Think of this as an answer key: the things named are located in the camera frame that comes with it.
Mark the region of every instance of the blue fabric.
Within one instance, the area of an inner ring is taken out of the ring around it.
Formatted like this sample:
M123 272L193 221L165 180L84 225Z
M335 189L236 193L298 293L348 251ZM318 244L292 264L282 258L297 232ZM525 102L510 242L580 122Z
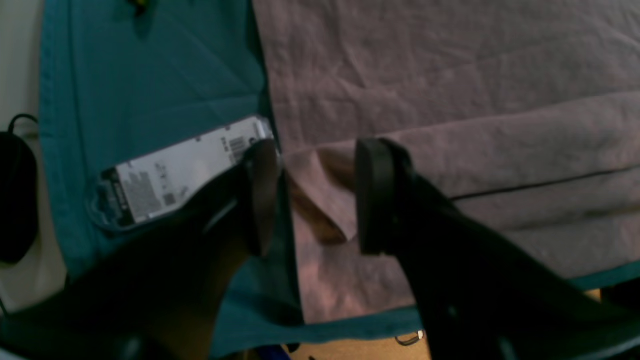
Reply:
M125 0L48 0L41 141L56 235L81 275L130 236L108 238L84 212L104 168L252 113L271 117L249 0L175 0L134 20ZM273 247L235 276L212 355L261 345L373 339L421 328L415 308L303 325L286 199Z

